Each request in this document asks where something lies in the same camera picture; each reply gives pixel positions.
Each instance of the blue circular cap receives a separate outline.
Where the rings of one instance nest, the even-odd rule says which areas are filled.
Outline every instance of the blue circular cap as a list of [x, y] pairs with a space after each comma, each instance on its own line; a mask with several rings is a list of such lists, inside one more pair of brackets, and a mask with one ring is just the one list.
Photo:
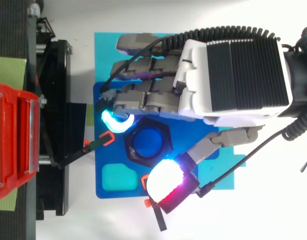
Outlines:
[[156, 128], [144, 128], [133, 139], [134, 149], [145, 158], [153, 157], [163, 146], [163, 137]]

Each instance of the blue tray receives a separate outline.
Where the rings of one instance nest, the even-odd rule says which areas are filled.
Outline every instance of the blue tray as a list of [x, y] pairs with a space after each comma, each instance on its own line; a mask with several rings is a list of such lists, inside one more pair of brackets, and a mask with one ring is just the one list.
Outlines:
[[[103, 81], [108, 79], [113, 64], [130, 58], [130, 56], [123, 55], [116, 50], [116, 43], [122, 34], [96, 32], [94, 35], [95, 78], [97, 82], [93, 87], [94, 104], [100, 98], [100, 87]], [[113, 81], [110, 87], [120, 89], [123, 85], [130, 83], [130, 81]], [[217, 127], [206, 125], [202, 120], [186, 122], [159, 116], [146, 117], [169, 125], [174, 151], [167, 157], [171, 159], [186, 152], [208, 133], [218, 132]], [[106, 130], [100, 116], [94, 112], [95, 139]], [[96, 195], [101, 199], [146, 196], [141, 184], [141, 177], [149, 174], [151, 169], [128, 160], [123, 133], [115, 134], [115, 138], [115, 142], [106, 147], [100, 147], [95, 152]], [[234, 155], [232, 147], [221, 148], [211, 155], [209, 160], [199, 164], [194, 173], [198, 176], [200, 184], [204, 185], [223, 174], [243, 157], [243, 155]], [[234, 187], [234, 174], [232, 173], [219, 182], [215, 189], [230, 190]]]

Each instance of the black hexagonal nut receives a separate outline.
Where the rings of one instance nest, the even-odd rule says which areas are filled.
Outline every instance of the black hexagonal nut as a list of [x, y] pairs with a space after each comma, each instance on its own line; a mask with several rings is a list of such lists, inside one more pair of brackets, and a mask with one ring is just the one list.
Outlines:
[[[158, 151], [154, 156], [145, 157], [141, 156], [136, 151], [134, 139], [137, 133], [148, 128], [157, 129], [161, 133], [162, 146], [160, 151]], [[147, 117], [140, 118], [135, 123], [133, 128], [129, 128], [124, 133], [124, 146], [130, 161], [149, 168], [154, 168], [157, 163], [159, 163], [166, 156], [166, 154], [169, 154], [174, 150], [169, 126], [165, 123]]]

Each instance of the metal rod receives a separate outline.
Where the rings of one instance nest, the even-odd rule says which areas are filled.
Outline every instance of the metal rod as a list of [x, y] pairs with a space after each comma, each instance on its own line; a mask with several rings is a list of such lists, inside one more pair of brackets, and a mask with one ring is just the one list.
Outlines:
[[51, 161], [48, 155], [40, 155], [39, 156], [39, 165], [51, 165]]
[[37, 44], [35, 46], [35, 53], [36, 54], [44, 54], [46, 46], [47, 46], [46, 44]]

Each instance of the led light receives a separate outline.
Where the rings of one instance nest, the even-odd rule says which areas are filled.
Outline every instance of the led light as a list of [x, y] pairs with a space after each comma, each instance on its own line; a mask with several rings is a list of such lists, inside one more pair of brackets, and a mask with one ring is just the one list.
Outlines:
[[130, 114], [126, 121], [120, 122], [117, 121], [108, 110], [105, 110], [101, 114], [101, 119], [110, 131], [115, 134], [120, 134], [133, 125], [135, 116]]
[[161, 160], [151, 171], [147, 180], [149, 196], [159, 203], [183, 183], [184, 172], [172, 159]]

